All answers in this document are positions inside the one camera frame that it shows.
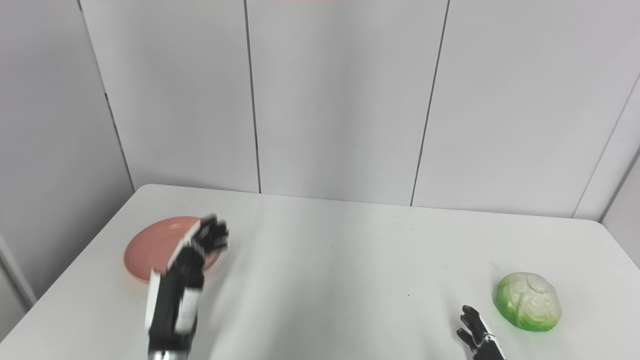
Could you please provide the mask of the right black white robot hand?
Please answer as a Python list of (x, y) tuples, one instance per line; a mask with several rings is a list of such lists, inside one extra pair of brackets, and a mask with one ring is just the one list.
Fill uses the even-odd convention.
[(506, 359), (498, 338), (489, 329), (478, 310), (467, 304), (462, 305), (460, 321), (464, 327), (458, 328), (455, 334), (469, 348), (473, 360)]

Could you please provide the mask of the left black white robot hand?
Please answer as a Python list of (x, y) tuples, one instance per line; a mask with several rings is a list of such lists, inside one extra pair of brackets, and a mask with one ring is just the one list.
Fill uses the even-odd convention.
[(151, 271), (144, 327), (149, 360), (187, 360), (198, 327), (198, 307), (210, 255), (228, 246), (225, 221), (201, 218), (178, 242), (164, 273)]

